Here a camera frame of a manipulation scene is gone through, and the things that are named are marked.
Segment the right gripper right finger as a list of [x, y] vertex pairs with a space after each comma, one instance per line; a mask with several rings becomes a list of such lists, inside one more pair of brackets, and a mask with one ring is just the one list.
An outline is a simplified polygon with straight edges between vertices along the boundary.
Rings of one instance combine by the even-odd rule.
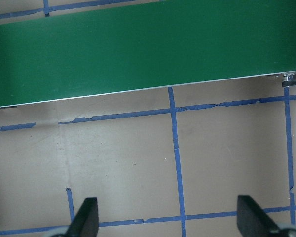
[[238, 195], [237, 228], [243, 237], [281, 237], [279, 226], [249, 195]]

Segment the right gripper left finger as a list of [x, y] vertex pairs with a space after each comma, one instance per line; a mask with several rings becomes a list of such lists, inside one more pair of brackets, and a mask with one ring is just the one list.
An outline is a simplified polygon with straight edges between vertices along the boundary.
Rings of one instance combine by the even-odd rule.
[[96, 197], [86, 198], [65, 237], [96, 237], [99, 231], [98, 202]]

